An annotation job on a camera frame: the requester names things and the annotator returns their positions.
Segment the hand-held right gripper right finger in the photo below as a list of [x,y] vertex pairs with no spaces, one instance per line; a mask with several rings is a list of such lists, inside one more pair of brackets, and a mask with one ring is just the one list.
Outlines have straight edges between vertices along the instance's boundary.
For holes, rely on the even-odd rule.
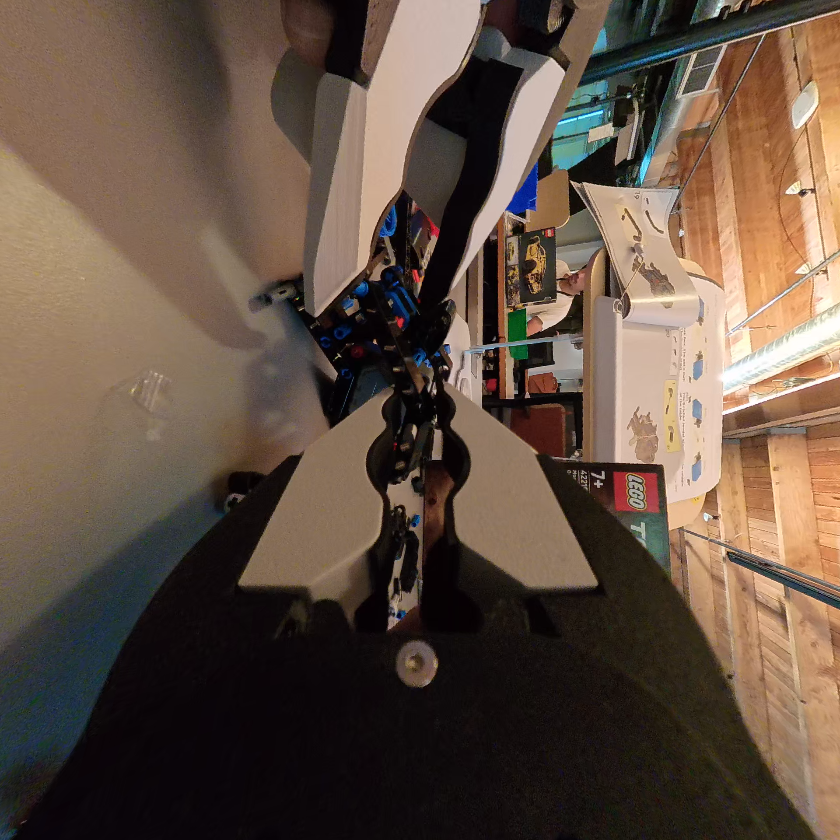
[[596,593],[599,581],[538,454],[455,386],[439,397],[453,482],[439,541],[440,625],[485,625],[505,602]]

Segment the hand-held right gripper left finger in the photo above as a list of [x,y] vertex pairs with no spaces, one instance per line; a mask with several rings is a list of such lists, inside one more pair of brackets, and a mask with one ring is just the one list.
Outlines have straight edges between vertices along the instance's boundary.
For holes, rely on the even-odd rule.
[[379,438],[392,452],[385,412],[399,404],[385,388],[305,449],[238,579],[240,590],[336,602],[356,625],[373,593],[369,554],[386,519],[386,491],[368,459]]

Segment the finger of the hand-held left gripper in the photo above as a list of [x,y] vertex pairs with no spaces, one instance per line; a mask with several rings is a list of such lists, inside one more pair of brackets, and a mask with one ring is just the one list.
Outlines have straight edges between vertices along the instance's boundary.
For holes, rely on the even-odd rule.
[[429,109],[460,76],[479,1],[331,2],[316,90],[304,306],[322,314],[367,267]]
[[472,56],[418,134],[418,204],[438,227],[419,292],[432,310],[464,274],[533,164],[565,71],[525,49]]

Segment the black grey motor assembly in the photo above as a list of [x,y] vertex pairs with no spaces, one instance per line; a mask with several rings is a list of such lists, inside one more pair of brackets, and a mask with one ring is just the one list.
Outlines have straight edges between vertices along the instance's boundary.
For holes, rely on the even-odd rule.
[[414,357],[427,380],[431,374],[426,362],[437,352],[449,358],[441,382],[452,369],[447,335],[455,320],[455,304],[444,299],[424,310],[415,291],[421,278],[420,257],[414,248],[420,223],[425,223],[428,233],[437,232],[414,201],[402,193],[385,216],[371,263],[318,316],[305,308],[301,276],[275,281],[248,300],[252,312],[289,301],[320,347],[335,372],[324,399],[331,426],[381,389],[394,387],[392,369],[383,354],[387,343],[395,343],[401,353]]

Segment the instruction booklet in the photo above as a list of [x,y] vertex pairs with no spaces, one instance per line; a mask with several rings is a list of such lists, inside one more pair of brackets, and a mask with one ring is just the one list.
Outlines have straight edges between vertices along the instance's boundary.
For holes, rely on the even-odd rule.
[[575,183],[608,254],[607,296],[622,304],[621,454],[661,466],[671,505],[721,475],[726,297],[668,230],[676,191]]

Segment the grey desk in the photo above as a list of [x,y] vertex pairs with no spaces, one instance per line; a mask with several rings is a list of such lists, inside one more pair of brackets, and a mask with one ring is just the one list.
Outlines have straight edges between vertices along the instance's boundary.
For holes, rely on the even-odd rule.
[[[2,2],[2,834],[235,469],[327,427],[287,304],[308,167],[270,88],[280,2]],[[118,385],[172,379],[149,443]]]

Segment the person's left hand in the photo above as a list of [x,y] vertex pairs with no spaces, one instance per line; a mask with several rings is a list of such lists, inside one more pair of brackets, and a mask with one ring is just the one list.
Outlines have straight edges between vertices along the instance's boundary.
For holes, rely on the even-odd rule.
[[281,1],[281,22],[290,48],[310,67],[323,70],[335,25],[327,1]]

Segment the black angled connector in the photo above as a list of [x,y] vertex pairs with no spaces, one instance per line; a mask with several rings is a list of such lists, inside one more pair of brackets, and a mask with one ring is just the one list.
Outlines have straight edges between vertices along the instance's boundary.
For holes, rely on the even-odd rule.
[[395,539],[395,567],[392,573],[392,594],[410,594],[419,575],[420,543],[416,528],[419,517],[408,516],[404,505],[392,511],[392,536]]

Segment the black ceiling pipe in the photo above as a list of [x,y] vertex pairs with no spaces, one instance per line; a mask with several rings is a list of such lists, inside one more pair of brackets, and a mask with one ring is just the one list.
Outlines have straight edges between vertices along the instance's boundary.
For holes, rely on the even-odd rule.
[[704,49],[809,23],[837,14],[838,1],[778,1],[750,6],[593,56],[581,77],[582,86],[627,72],[656,67]]

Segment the toy truck box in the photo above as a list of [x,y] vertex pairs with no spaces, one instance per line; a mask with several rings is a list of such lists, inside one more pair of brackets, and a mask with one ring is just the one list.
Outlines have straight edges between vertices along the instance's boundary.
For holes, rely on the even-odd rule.
[[[607,593],[657,592],[668,576],[654,550],[667,541],[665,479],[659,466],[572,463],[539,455],[574,534]],[[439,541],[423,563],[424,596],[439,596]]]

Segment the dark printed box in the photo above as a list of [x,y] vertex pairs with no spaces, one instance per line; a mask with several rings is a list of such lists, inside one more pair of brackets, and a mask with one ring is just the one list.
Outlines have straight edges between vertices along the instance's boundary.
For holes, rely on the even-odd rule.
[[505,238],[507,309],[556,302],[556,228],[546,227]]

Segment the white rounded board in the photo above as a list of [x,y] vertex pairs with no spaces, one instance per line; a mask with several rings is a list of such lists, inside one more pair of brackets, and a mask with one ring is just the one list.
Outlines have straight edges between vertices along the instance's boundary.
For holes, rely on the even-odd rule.
[[480,251],[459,278],[450,297],[455,303],[455,320],[447,336],[452,369],[448,383],[481,407],[484,393],[484,256]]

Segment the clear plastic scrap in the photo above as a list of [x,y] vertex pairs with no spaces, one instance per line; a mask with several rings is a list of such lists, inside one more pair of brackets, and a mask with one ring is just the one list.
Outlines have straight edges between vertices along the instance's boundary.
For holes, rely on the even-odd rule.
[[117,387],[120,402],[149,443],[158,443],[172,419],[172,379],[153,370],[141,371]]

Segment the silver air duct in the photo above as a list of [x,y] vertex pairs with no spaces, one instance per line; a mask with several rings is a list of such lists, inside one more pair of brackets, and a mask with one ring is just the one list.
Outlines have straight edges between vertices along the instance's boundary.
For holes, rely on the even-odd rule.
[[755,385],[839,346],[839,304],[823,311],[756,351],[722,374],[723,395]]

